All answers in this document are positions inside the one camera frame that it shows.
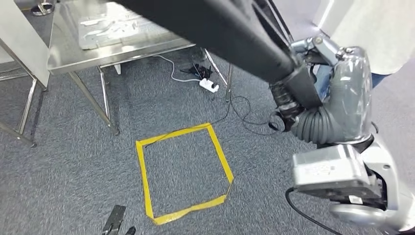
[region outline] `white power strip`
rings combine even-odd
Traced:
[[[199,82],[199,85],[212,93],[215,93],[219,90],[219,85],[214,85],[212,81],[207,80],[206,78],[202,79]]]

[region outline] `silver metal housing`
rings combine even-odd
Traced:
[[[353,195],[380,198],[360,154],[351,145],[337,145],[293,156],[294,187],[302,193],[332,200]]]

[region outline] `metal table leg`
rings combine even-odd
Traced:
[[[216,66],[215,62],[213,61],[212,57],[210,56],[210,53],[208,52],[208,50],[206,50],[205,48],[203,49],[203,51],[205,52],[207,59],[209,60],[209,62],[212,64],[213,69],[216,71],[216,73],[219,75],[219,77],[222,79],[223,83],[225,85],[228,85],[228,83],[226,82],[225,77],[221,74],[221,72],[219,71],[218,67]]]
[[[106,115],[106,113],[102,110],[102,108],[99,106],[98,102],[94,99],[88,88],[85,86],[85,84],[81,81],[79,76],[75,72],[69,72],[70,77],[75,82],[75,84],[79,87],[79,89],[82,91],[82,93],[87,97],[87,99],[90,101],[91,105],[95,109],[95,111],[99,114],[99,116],[104,120],[105,124],[109,126],[111,131],[114,133],[114,135],[119,135],[119,130],[111,123],[110,118]],[[106,97],[106,89],[103,89],[104,97]]]
[[[36,79],[36,80],[39,80],[32,73],[32,71],[30,71],[30,69],[18,58],[18,56],[6,45],[6,43],[2,39],[0,39],[0,47],[2,47],[7,52],[7,54],[9,54],[9,56],[12,57],[14,59],[14,61],[16,61],[20,65],[20,67],[22,67],[27,72],[27,74],[31,78]],[[47,90],[47,87],[45,87],[40,81],[39,81],[39,85],[41,86],[41,88],[42,88],[43,91],[46,91]]]
[[[34,79],[32,83],[32,87],[30,88],[29,96],[27,97],[26,105],[24,106],[23,116],[19,124],[19,129],[18,129],[19,134],[23,134],[24,127],[26,126],[27,117],[29,116],[30,106],[32,104],[33,94],[35,93],[37,81],[38,80]]]
[[[18,140],[27,143],[30,145],[30,147],[36,147],[36,143],[32,142],[31,140],[29,140],[28,138],[24,137],[22,134],[19,134],[17,131],[13,130],[12,128],[8,127],[6,124],[4,124],[3,122],[0,121],[0,129],[13,135],[14,137],[16,137]]]
[[[108,97],[107,97],[107,84],[109,84],[109,82],[105,80],[104,72],[101,70],[99,66],[98,66],[98,70],[99,70],[99,74],[101,75],[101,85],[102,85],[102,93],[104,95],[105,113],[107,114],[108,119],[111,120],[110,106],[108,104]]]
[[[229,71],[228,71],[228,84],[226,86],[226,96],[225,101],[229,102],[232,96],[232,74],[233,74],[233,65],[229,63]]]

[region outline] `sticker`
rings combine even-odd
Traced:
[[[354,196],[354,195],[350,195],[349,196],[349,200],[353,204],[360,204],[360,205],[363,204],[362,199],[360,197],[357,197],[357,196]]]
[[[145,163],[144,163],[144,146],[148,145],[148,144],[152,144],[155,142],[159,142],[162,140],[166,140],[172,137],[176,137],[176,136],[181,136],[184,134],[188,134],[191,132],[196,132],[196,131],[200,131],[200,130],[204,130],[207,129],[207,131],[209,132],[210,138],[212,139],[213,145],[215,146],[216,149],[216,153],[218,154],[219,160],[222,164],[223,170],[225,171],[226,174],[226,178],[228,179],[229,182],[229,187],[228,190],[226,191],[226,193],[222,196],[219,196],[217,198],[214,198],[210,201],[207,202],[203,202],[197,205],[193,205],[191,207],[188,207],[186,209],[177,211],[177,212],[173,212],[173,213],[169,213],[169,214],[165,214],[165,215],[161,215],[157,218],[154,218],[154,214],[153,214],[153,207],[151,206],[151,197],[150,197],[150,190],[148,187],[148,180],[147,180],[147,173],[146,173],[146,169],[145,169]],[[145,203],[145,213],[147,214],[148,217],[150,217],[153,222],[157,225],[161,225],[161,224],[165,224],[168,222],[171,222],[173,220],[179,219],[181,217],[183,217],[184,215],[186,215],[189,212],[193,212],[193,211],[198,211],[198,210],[203,210],[203,209],[207,209],[210,207],[215,207],[217,205],[220,205],[222,203],[224,203],[226,196],[229,193],[229,190],[231,189],[232,186],[232,182],[233,182],[233,174],[231,172],[231,169],[229,168],[228,162],[226,161],[225,155],[222,151],[222,148],[219,144],[219,140],[216,137],[216,134],[213,130],[213,127],[210,123],[204,123],[204,124],[200,124],[194,127],[190,127],[190,128],[186,128],[186,129],[182,129],[182,130],[178,130],[178,131],[174,131],[168,134],[163,134],[163,135],[159,135],[159,136],[155,136],[155,137],[151,137],[145,140],[141,140],[141,141],[136,141],[136,148],[137,148],[137,153],[138,153],[138,161],[140,164],[140,168],[141,168],[141,177],[142,177],[142,182],[143,182],[143,192],[144,192],[144,203]]]

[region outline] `metal frame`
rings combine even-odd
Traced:
[[[225,77],[222,75],[222,73],[219,71],[219,68],[213,61],[212,56],[210,55],[209,51],[203,48],[202,52],[205,54],[209,62],[212,64],[213,69],[216,71],[216,73],[219,75],[223,83],[226,85],[225,101],[229,102],[231,100],[231,84],[232,84],[233,65],[229,63],[228,81],[226,81]]]
[[[222,73],[219,71],[217,65],[213,61],[211,55],[209,52],[202,48],[202,52],[206,55],[210,63],[212,64],[214,70],[218,73],[219,77],[223,81],[223,83],[227,86],[227,92],[226,92],[226,101],[229,102],[231,98],[231,76],[233,71],[233,65],[229,64],[229,73],[228,73],[228,81],[226,81],[225,77],[222,75]],[[126,61],[132,61],[137,59],[142,59],[143,57],[133,57],[131,59],[128,59]],[[102,118],[102,120],[105,122],[105,124],[111,129],[112,133],[114,135],[119,135],[118,128],[113,124],[111,121],[111,114],[110,114],[110,106],[108,102],[108,95],[107,95],[107,85],[109,85],[108,79],[105,78],[104,71],[102,71],[102,68],[108,67],[110,65],[101,65],[97,66],[100,78],[101,78],[101,86],[102,86],[102,94],[104,97],[104,107],[105,110],[101,108],[101,106],[98,104],[98,102],[95,100],[91,92],[88,90],[88,88],[85,86],[85,83],[82,82],[81,78],[74,72],[69,72],[69,76],[72,78],[72,80],[75,82],[75,84],[78,86],[78,88],[82,91],[82,93],[85,95],[85,97],[89,100],[94,110],[98,113],[98,115]]]
[[[19,126],[18,126],[17,130],[7,126],[5,123],[3,123],[1,121],[0,121],[0,130],[3,130],[5,132],[13,135],[18,140],[20,140],[20,141],[22,141],[26,144],[29,144],[31,147],[35,147],[36,143],[31,141],[27,137],[23,136],[23,132],[24,132],[24,128],[25,128],[26,123],[27,123],[27,117],[29,116],[30,107],[31,107],[31,104],[32,104],[33,94],[35,93],[36,85],[39,84],[39,86],[42,88],[43,91],[46,91],[46,87],[39,81],[39,79],[29,70],[28,67],[26,67],[26,65],[24,65],[24,63],[18,58],[18,56],[1,39],[0,39],[0,47],[2,47],[9,54],[9,56],[12,57],[13,60],[16,61],[20,65],[20,67],[26,71],[26,73],[1,76],[0,77],[0,82],[7,81],[7,80],[12,80],[12,79],[15,79],[15,78],[20,78],[20,77],[25,77],[25,76],[30,76],[33,80],[32,86],[31,86],[30,91],[29,91],[29,95],[28,95],[27,100],[26,100],[26,104],[24,106],[23,115],[20,119]],[[11,71],[18,70],[18,69],[20,69],[20,68],[13,68],[13,69],[5,70],[5,71],[0,71],[0,73],[11,72]]]

